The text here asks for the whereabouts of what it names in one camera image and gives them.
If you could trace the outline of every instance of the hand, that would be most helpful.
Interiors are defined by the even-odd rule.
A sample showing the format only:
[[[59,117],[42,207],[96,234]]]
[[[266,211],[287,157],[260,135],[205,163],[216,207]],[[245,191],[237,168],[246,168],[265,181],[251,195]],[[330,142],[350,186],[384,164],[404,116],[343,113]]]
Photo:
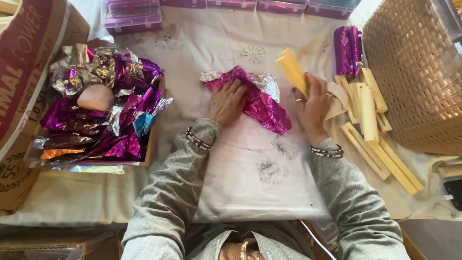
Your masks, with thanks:
[[[216,88],[210,100],[208,118],[219,123],[222,127],[230,126],[242,113],[245,100],[242,96],[247,91],[241,86],[241,81],[230,80],[220,89]]]
[[[296,100],[297,119],[310,144],[319,147],[319,144],[329,137],[323,126],[330,108],[327,82],[309,73],[305,73],[305,80],[310,86],[308,101],[298,89],[292,89]]]

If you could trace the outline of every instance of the wicker basket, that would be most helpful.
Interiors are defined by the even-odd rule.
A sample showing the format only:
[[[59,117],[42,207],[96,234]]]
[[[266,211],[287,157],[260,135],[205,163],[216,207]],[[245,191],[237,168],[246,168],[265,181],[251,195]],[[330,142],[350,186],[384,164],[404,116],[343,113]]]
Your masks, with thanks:
[[[462,21],[450,0],[385,0],[364,26],[364,50],[392,137],[462,155]]]

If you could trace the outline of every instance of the beaded bracelet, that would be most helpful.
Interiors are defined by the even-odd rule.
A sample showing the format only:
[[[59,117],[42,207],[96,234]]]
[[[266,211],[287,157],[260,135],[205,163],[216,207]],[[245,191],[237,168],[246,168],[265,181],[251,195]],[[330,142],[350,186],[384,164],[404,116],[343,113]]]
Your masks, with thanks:
[[[342,147],[340,145],[337,145],[339,147],[339,149],[336,149],[336,150],[321,150],[321,149],[318,149],[318,148],[314,148],[310,145],[310,148],[311,148],[311,151],[318,155],[318,156],[322,156],[322,157],[332,157],[332,158],[339,158],[339,157],[343,157],[343,154],[345,153],[342,149]]]
[[[208,144],[204,143],[199,138],[197,138],[195,135],[193,135],[193,133],[191,133],[191,127],[188,127],[188,129],[186,130],[186,136],[189,138],[189,140],[191,140],[193,143],[195,143],[201,149],[210,150],[210,148],[212,148],[211,145],[208,145]]]

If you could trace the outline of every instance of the white bedsheet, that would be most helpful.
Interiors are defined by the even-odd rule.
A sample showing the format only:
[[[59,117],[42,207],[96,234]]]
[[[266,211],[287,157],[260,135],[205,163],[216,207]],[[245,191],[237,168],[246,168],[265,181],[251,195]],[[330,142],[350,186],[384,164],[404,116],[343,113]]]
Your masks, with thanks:
[[[71,2],[92,26],[90,39],[107,35],[100,25],[100,1]],[[363,0],[350,22],[361,28],[377,5],[378,0]],[[229,9],[162,7],[162,11],[163,31],[115,38],[120,48],[128,47],[166,69],[167,95],[174,101],[162,117],[158,161],[168,155],[176,133],[206,115],[211,93],[199,82],[200,72],[228,71],[241,65],[249,72],[273,73],[280,86],[281,104],[294,119],[289,86],[274,64],[277,54],[286,47],[298,50],[303,69],[332,80],[335,72],[333,31],[347,24],[315,16]],[[462,219],[462,214],[449,201],[442,201],[443,180],[439,175],[430,174],[432,163],[447,156],[429,156],[397,148],[397,153],[426,186],[424,191],[410,196],[393,176],[381,181],[373,173],[341,133],[340,125],[346,121],[344,114],[326,121],[325,126],[336,143],[343,146],[346,156],[379,191],[392,218]],[[292,122],[294,129],[280,138],[247,116],[222,132],[211,154],[196,221],[328,217],[308,168],[302,162],[306,147],[300,141],[295,120]],[[277,150],[278,143],[291,151],[290,156]],[[277,174],[262,173],[262,164],[271,165],[270,172]],[[158,163],[150,168],[129,167],[124,175],[41,173],[25,204],[16,214],[0,217],[0,223],[75,226],[127,222],[133,214],[133,202],[155,167]],[[257,188],[251,191],[246,184]],[[234,196],[225,196],[232,190],[236,191]]]

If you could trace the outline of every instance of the clear plastic box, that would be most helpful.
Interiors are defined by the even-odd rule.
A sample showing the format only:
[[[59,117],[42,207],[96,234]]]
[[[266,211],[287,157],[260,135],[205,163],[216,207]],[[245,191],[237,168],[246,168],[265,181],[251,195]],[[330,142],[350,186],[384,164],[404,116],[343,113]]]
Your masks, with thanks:
[[[306,8],[307,0],[257,0],[258,11],[281,13],[281,14],[302,14]]]
[[[162,29],[158,0],[102,0],[101,19],[112,35]]]
[[[205,0],[160,0],[162,6],[205,9]]]
[[[339,229],[335,223],[330,221],[311,221],[316,233],[326,244],[326,249],[329,251],[334,250],[337,247],[337,237],[339,236]]]
[[[208,7],[227,7],[254,10],[257,0],[207,0]]]
[[[308,0],[306,14],[346,20],[361,0]]]

